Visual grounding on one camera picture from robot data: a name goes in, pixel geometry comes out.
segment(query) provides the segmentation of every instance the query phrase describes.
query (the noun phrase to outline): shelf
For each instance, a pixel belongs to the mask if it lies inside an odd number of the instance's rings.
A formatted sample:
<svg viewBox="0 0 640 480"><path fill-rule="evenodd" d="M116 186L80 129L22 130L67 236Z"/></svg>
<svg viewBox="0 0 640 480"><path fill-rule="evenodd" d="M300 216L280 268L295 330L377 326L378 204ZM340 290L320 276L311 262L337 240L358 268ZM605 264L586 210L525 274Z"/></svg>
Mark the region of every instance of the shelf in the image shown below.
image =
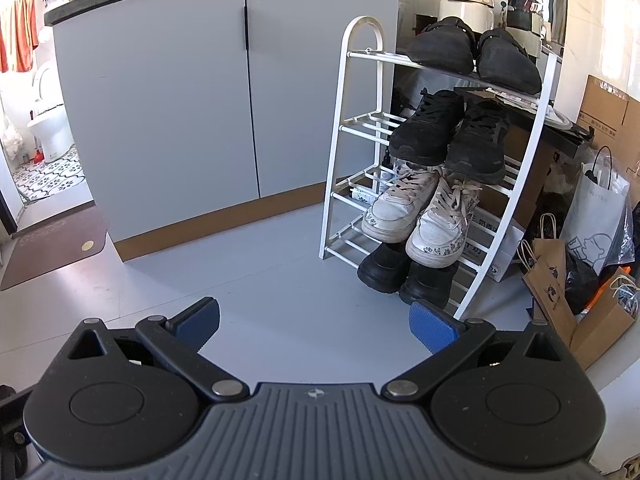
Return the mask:
<svg viewBox="0 0 640 480"><path fill-rule="evenodd" d="M500 86L494 83L489 83L488 81L484 81L480 79L476 72L472 72L471 74L459 74L458 72L449 72L448 70L442 70L439 68L434 68L431 66L423 66L418 63L414 63L407 56L401 56L400 54L392 54L391 52L377 52L375 50L367 49L367 50L352 50L347 53L348 57L357 57L359 59L372 59L375 61L382 61L386 63L393 63L396 65L410 66L412 68L419 68L420 70L432 70L434 72L438 72L440 74L448 75L451 77L455 77L457 79L464 79L466 81L471 81L472 83L477 84L481 87L489 87L494 90L505 92L509 95L513 95L515 97L519 97L523 101L527 101L529 103L539 104L540 98L539 96L533 96L528 94L523 94L521 92L516 92L515 90L511 90L509 88L505 88L504 86Z"/></svg>
<svg viewBox="0 0 640 480"><path fill-rule="evenodd" d="M369 26L373 27L376 34L375 48L356 50L353 44L355 42L354 31L358 28ZM375 107L375 111L349 119L343 119L342 112L346 97L345 80L347 66L353 59L370 59L376 62L376 64L370 64L372 68L375 68L377 78L376 101L375 104L372 103L372 108ZM549 54L549 62L546 64L541 95L540 97L531 96L483 81L478 77L477 73L462 75L446 70L424 67L412 62L407 56L386 52L382 26L375 18L371 16L359 16L351 20L342 37L342 47L340 50L334 127L324 194L319 257L324 259L333 255L351 267L357 268L363 257L366 257L367 254L370 254L370 252L375 250L379 245L379 242L368 237L362 231L362 218L370 207L370 202L373 202L376 197L380 196L388 186L393 185L399 178L399 175L390 168L382 167L381 158L383 152L381 146L389 145L389 136L393 132L393 129L406 120L405 118L382 111L385 107L383 63L403 65L419 70L433 70L434 72L449 75L453 78L468 80L482 88L492 88L496 91L506 92L525 102L536 103L538 104L538 112L531 127L531 134L522 161L514 160L506 156L505 175L502 182L498 184L498 186L488 186L508 197L502 218L489 215L488 212L477 207L476 212L479 213L478 218L474 218L469 226L466 240L468 246L465 246L465 253L458 259L460 265L454 277L449 305L446 309L447 311L451 311L456 319L461 319L466 308L478 291L482 280L487 276L496 254L500 250L500 244L504 240L507 229L510 227L518 199L524 189L527 174L533 164L534 155L545 121L545 111L553 86L556 60L557 58L554 54ZM336 184L336 160L339 152L338 138L344 134L361 137L375 143L375 149L372 150L373 164L350 177L342 179ZM354 195L356 198L345 196L347 188L356 190L357 193ZM336 202L343 202L352 206L357 210L358 216L338 232L331 234L333 204ZM489 228L488 225L483 225L484 221L482 221L481 217L489 219L491 224L495 226L496 231L494 232L492 230L493 228Z"/></svg>

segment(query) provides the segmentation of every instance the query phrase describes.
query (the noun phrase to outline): blue pad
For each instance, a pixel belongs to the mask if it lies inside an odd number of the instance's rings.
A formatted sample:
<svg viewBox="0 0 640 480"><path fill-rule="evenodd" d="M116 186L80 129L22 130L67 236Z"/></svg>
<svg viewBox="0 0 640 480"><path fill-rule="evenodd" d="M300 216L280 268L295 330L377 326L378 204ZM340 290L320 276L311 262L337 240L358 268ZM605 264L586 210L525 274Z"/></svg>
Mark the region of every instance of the blue pad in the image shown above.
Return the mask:
<svg viewBox="0 0 640 480"><path fill-rule="evenodd" d="M453 343L464 332L465 325L436 306L412 303L409 329L432 354Z"/></svg>
<svg viewBox="0 0 640 480"><path fill-rule="evenodd" d="M202 298L167 321L167 329L196 352L220 326L220 308L213 298Z"/></svg>

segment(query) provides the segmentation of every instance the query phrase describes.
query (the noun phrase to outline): floor mat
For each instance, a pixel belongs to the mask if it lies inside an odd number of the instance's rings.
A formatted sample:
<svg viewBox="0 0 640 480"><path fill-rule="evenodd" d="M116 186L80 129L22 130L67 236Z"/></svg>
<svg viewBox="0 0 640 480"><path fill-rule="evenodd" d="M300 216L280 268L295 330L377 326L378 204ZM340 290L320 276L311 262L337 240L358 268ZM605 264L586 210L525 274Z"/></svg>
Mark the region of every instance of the floor mat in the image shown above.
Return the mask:
<svg viewBox="0 0 640 480"><path fill-rule="evenodd" d="M94 205L19 237L0 290L99 253L106 235L107 223Z"/></svg>
<svg viewBox="0 0 640 480"><path fill-rule="evenodd" d="M28 162L12 175L17 188L30 200L51 196L84 182L84 172L75 146L55 162Z"/></svg>

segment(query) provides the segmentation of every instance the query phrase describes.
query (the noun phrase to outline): brown mat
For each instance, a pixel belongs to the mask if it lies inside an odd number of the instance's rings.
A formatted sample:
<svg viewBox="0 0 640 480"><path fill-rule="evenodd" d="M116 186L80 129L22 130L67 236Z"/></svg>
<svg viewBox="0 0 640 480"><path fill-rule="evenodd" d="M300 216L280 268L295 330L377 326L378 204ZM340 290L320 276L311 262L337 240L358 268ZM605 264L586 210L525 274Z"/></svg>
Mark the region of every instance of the brown mat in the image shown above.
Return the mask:
<svg viewBox="0 0 640 480"><path fill-rule="evenodd" d="M107 223L92 206L19 237L0 290L99 253L106 235Z"/></svg>

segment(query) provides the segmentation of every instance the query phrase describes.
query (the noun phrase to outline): cabinet handle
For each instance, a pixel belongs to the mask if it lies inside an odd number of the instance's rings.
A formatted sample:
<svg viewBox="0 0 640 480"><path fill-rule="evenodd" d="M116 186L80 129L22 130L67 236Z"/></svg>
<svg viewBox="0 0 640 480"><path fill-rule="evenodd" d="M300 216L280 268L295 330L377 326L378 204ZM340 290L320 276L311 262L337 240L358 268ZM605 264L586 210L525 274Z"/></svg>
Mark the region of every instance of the cabinet handle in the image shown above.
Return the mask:
<svg viewBox="0 0 640 480"><path fill-rule="evenodd" d="M249 51L249 13L244 6L244 49Z"/></svg>

